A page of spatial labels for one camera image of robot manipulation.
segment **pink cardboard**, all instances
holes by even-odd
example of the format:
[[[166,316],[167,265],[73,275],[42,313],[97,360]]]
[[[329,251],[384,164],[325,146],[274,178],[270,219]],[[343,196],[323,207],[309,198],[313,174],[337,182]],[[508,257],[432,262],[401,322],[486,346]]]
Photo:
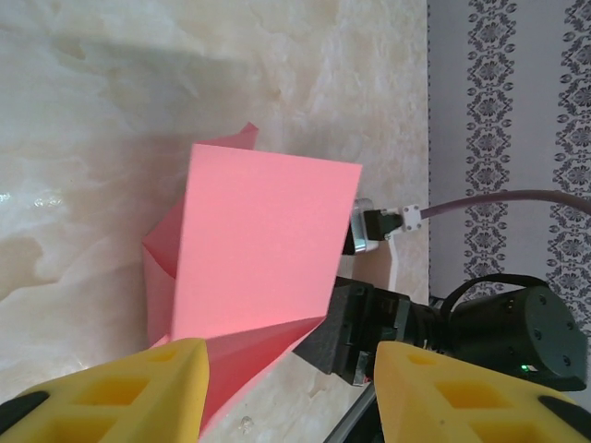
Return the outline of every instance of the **pink cardboard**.
[[[185,198],[143,242],[151,345],[208,343],[202,428],[326,316],[361,172],[254,151],[257,131],[194,145]]]

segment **white marble wall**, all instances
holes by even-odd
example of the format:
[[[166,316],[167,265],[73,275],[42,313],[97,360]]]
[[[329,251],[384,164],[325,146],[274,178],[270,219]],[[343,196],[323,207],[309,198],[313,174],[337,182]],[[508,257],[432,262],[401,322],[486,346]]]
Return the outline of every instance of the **white marble wall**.
[[[0,401],[145,346],[139,241],[192,140],[252,121],[260,150],[361,162],[364,196],[426,204],[426,40],[424,0],[2,2]],[[399,290],[426,295],[427,232],[397,247]],[[210,441],[321,440],[355,393],[301,363],[272,405],[325,397],[318,438],[237,413]]]

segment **purple cable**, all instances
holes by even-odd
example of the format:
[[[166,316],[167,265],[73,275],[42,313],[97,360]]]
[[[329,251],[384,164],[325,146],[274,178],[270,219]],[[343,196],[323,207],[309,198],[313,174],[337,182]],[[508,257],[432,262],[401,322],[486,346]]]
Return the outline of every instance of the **purple cable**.
[[[561,191],[524,189],[521,191],[495,192],[493,194],[483,194],[481,196],[450,201],[448,203],[443,203],[442,205],[421,210],[421,218],[425,220],[451,210],[460,210],[474,205],[521,200],[549,201],[551,203],[569,206],[591,215],[591,201],[585,200],[584,198],[575,197]]]

